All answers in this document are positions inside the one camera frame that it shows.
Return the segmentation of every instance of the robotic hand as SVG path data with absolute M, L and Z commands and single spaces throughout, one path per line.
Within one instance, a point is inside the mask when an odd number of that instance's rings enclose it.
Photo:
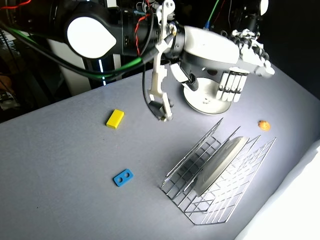
M 20 1 L 8 0 L 6 4 L 16 5 L 17 2 Z M 159 120 L 167 121 L 172 119 L 172 112 L 168 95 L 161 88 L 167 76 L 165 66 L 160 63 L 162 55 L 176 62 L 170 65 L 174 77 L 191 91 L 198 89 L 198 80 L 191 72 L 192 65 L 223 71 L 215 94 L 220 101 L 237 102 L 248 74 L 268 78 L 275 73 L 263 44 L 257 41 L 260 35 L 258 20 L 262 12 L 253 13 L 247 6 L 243 9 L 239 21 L 241 30 L 233 30 L 230 35 L 225 31 L 217 34 L 168 22 L 168 16 L 175 10 L 173 0 L 165 0 L 151 15 L 155 18 L 151 21 L 152 27 L 141 22 L 138 32 L 135 29 L 141 13 L 137 11 L 108 9 L 90 1 L 71 0 L 29 0 L 28 4 L 14 9 L 0 6 L 0 26 L 63 67 L 89 78 L 114 78 L 153 59 L 148 107 Z M 63 61 L 26 40 L 19 31 L 64 42 L 76 54 L 88 59 L 100 59 L 107 54 L 136 56 L 136 46 L 144 43 L 146 51 L 119 69 L 94 72 Z

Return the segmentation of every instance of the red wire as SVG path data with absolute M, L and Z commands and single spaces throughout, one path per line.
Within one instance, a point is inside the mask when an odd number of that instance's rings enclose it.
M 25 2 L 22 2 L 22 3 L 18 4 L 18 5 L 16 5 L 16 6 L 3 6 L 3 7 L 0 8 L 0 10 L 2 10 L 2 9 L 17 9 L 17 8 L 23 6 L 23 5 L 29 4 L 31 1 L 32 0 L 27 0 Z
M 223 0 L 223 2 L 222 2 L 222 4 L 221 4 L 221 7 L 220 7 L 220 10 L 219 10 L 219 13 L 218 13 L 218 15 L 216 16 L 216 18 L 215 18 L 215 20 L 214 20 L 214 22 L 213 22 L 213 25 L 214 25 L 214 24 L 215 24 L 215 22 L 217 21 L 217 19 L 218 19 L 219 15 L 220 15 L 220 13 L 221 13 L 222 7 L 223 7 L 223 6 L 224 6 L 224 4 L 225 4 L 225 1 L 226 1 L 226 0 Z
M 139 49 L 139 39 L 138 39 L 138 28 L 139 28 L 139 23 L 143 20 L 145 20 L 147 17 L 149 17 L 150 14 L 146 14 L 145 16 L 142 16 L 139 18 L 138 22 L 136 23 L 135 29 L 134 29 L 134 34 L 135 34 L 135 46 L 136 46 L 136 52 L 138 54 L 138 56 L 140 56 L 140 49 Z

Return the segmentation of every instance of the metal frame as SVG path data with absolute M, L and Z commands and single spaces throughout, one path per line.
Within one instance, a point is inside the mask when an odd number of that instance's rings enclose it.
M 211 187 L 197 197 L 193 187 L 198 174 L 239 129 L 221 143 L 213 136 L 221 122 L 222 119 L 178 162 L 161 186 L 195 225 L 220 224 L 230 219 L 276 140 L 272 139 L 255 151 L 252 149 L 260 136 L 249 140 Z

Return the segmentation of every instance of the blue block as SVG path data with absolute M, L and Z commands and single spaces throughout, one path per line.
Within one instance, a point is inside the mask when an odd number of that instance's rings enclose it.
M 121 187 L 123 184 L 128 182 L 133 177 L 134 174 L 129 169 L 126 169 L 123 172 L 119 173 L 117 176 L 115 176 L 113 178 L 113 181 L 118 187 Z

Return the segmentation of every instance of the wire basket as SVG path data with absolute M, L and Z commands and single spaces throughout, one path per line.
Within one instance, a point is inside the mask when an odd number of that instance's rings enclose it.
M 252 151 L 260 136 L 250 139 L 210 188 L 198 197 L 193 190 L 197 176 L 239 129 L 220 142 L 213 135 L 221 122 L 222 119 L 178 162 L 161 186 L 195 225 L 220 224 L 230 219 L 276 140 L 274 138 Z

